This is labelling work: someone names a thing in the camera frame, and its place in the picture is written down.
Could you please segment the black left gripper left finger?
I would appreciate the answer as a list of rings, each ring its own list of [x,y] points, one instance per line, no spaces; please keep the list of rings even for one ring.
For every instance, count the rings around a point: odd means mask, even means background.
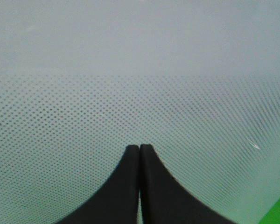
[[[140,151],[126,147],[106,182],[58,224],[136,224],[139,200]]]

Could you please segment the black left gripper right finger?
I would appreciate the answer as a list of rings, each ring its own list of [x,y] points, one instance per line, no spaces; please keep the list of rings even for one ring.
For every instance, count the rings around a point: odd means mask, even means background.
[[[180,185],[150,144],[140,146],[140,198],[145,224],[232,223]]]

